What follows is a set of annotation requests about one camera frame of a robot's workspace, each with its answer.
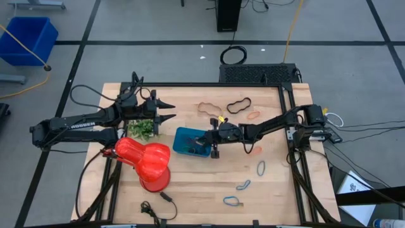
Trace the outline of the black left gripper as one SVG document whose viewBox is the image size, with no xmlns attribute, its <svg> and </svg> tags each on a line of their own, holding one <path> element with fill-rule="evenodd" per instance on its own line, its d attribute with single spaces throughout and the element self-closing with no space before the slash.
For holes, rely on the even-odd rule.
<svg viewBox="0 0 405 228">
<path fill-rule="evenodd" d="M 160 115 L 158 117 L 157 108 L 160 109 L 171 109 L 175 106 L 163 102 L 162 100 L 157 100 L 156 106 L 156 91 L 152 90 L 151 95 L 142 104 L 137 104 L 136 95 L 131 95 L 131 97 L 122 101 L 118 105 L 118 110 L 120 113 L 121 120 L 152 120 L 153 121 L 153 134 L 158 135 L 158 124 L 162 124 L 166 120 L 169 120 L 176 116 L 176 114 L 171 115 Z"/>
</svg>

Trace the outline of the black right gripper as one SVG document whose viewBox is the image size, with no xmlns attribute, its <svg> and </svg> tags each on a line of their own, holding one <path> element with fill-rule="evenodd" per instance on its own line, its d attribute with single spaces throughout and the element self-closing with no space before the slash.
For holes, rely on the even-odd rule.
<svg viewBox="0 0 405 228">
<path fill-rule="evenodd" d="M 200 136 L 197 136 L 197 143 L 201 146 L 211 145 L 211 157 L 219 158 L 220 152 L 218 151 L 219 144 L 241 143 L 242 131 L 241 129 L 228 122 L 226 118 L 224 122 L 220 122 L 215 118 L 210 119 L 210 124 L 213 129 L 205 131 Z"/>
</svg>

